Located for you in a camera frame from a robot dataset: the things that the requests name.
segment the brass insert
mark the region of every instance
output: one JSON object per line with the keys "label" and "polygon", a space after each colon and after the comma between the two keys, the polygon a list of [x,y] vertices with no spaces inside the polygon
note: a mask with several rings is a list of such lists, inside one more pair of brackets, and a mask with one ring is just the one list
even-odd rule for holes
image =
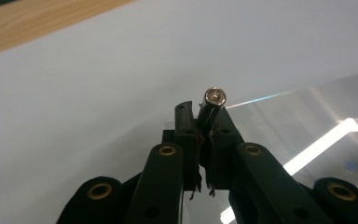
{"label": "brass insert", "polygon": [[258,156],[263,152],[259,147],[255,147],[255,146],[246,146],[245,150],[249,154],[254,155],[254,156]]}
{"label": "brass insert", "polygon": [[105,198],[112,192],[112,186],[108,183],[99,183],[91,188],[87,192],[87,196],[89,196],[92,200],[101,200]]}
{"label": "brass insert", "polygon": [[356,200],[356,194],[347,187],[340,185],[338,183],[329,183],[327,186],[328,191],[339,199],[345,201],[354,201]]}
{"label": "brass insert", "polygon": [[165,147],[161,147],[158,152],[163,156],[171,156],[175,154],[175,151],[176,150],[174,147],[165,146]]}

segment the glass panel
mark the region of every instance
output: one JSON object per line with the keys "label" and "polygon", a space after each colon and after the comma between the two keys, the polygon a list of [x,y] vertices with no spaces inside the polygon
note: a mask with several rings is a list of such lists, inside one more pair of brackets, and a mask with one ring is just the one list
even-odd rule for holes
{"label": "glass panel", "polygon": [[[229,97],[232,90],[226,91]],[[299,183],[313,188],[317,179],[332,176],[358,186],[358,76],[227,105],[227,110],[244,141],[268,148]],[[307,155],[293,162],[300,153]],[[188,223],[236,223],[220,218],[229,208],[227,196],[217,191],[212,199],[203,192],[187,202],[185,194]]]}

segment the black mount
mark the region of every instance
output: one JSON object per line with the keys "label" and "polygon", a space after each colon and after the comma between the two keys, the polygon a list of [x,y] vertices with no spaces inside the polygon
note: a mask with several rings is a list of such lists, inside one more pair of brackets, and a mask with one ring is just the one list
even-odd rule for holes
{"label": "black mount", "polygon": [[182,223],[183,191],[200,191],[205,167],[211,195],[229,190],[238,223],[358,223],[358,188],[336,178],[313,189],[298,184],[265,148],[245,143],[222,105],[175,107],[175,130],[164,130],[145,168],[120,184],[110,177],[84,183],[58,223]]}

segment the small metal rod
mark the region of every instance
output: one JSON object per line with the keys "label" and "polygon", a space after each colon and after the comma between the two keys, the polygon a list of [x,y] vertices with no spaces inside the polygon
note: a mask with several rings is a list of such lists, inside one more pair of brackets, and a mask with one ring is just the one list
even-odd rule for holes
{"label": "small metal rod", "polygon": [[197,127],[202,129],[205,133],[209,132],[225,102],[226,94],[222,89],[218,87],[211,87],[208,89],[205,92],[202,104],[200,105]]}

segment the white surface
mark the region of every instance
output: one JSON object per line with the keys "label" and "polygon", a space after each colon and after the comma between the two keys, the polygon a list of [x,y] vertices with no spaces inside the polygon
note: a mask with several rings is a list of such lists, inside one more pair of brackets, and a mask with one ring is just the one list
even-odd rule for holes
{"label": "white surface", "polygon": [[86,180],[135,175],[211,86],[234,105],[352,75],[352,0],[140,1],[0,53],[0,223],[54,223]]}

